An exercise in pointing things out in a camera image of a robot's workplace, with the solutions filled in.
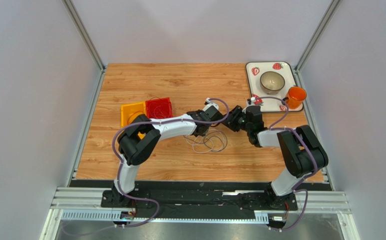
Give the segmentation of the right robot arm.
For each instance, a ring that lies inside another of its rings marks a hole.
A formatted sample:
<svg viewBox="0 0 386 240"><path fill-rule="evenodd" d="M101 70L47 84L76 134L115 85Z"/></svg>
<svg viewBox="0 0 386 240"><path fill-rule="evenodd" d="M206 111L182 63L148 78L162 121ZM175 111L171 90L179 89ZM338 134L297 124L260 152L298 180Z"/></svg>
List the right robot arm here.
<svg viewBox="0 0 386 240"><path fill-rule="evenodd" d="M234 132L243 130L249 142L258 148L280 148L285 168L270 183L268 192L284 197L307 178L326 167L328 155L309 125L296 128L265 127L259 106L236 106L223 125Z"/></svg>

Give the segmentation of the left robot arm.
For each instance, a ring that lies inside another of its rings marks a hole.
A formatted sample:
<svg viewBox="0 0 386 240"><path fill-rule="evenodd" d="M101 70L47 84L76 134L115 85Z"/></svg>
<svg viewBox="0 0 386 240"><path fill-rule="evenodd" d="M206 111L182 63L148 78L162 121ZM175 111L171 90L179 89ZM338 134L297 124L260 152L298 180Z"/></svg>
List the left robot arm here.
<svg viewBox="0 0 386 240"><path fill-rule="evenodd" d="M121 128L113 137L112 150L119 159L119 169L114 180L117 193L127 196L135 188L139 166L148 160L156 145L179 136L204 136L211 125L223 122L223 115L213 104L204 110L189 111L181 116L164 119L139 115L131 124Z"/></svg>

